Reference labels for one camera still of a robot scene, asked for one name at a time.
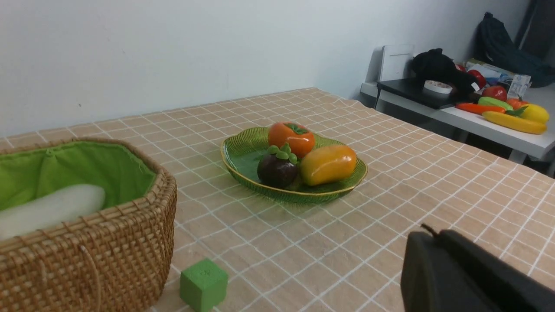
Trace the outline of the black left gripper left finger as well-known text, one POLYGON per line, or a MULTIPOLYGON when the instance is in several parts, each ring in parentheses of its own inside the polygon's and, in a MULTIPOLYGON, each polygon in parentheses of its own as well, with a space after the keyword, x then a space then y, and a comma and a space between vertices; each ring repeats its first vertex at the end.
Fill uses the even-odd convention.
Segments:
POLYGON ((401 272, 401 295, 407 312, 500 312, 483 289, 482 264, 496 259, 489 251, 452 230, 409 233, 401 272))

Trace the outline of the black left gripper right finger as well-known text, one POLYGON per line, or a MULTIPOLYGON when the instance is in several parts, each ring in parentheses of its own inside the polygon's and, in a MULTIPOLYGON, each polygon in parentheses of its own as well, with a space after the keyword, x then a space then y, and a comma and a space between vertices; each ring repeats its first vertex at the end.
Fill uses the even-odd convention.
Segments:
POLYGON ((438 242, 502 312, 552 312, 554 290, 513 268, 453 230, 438 242))

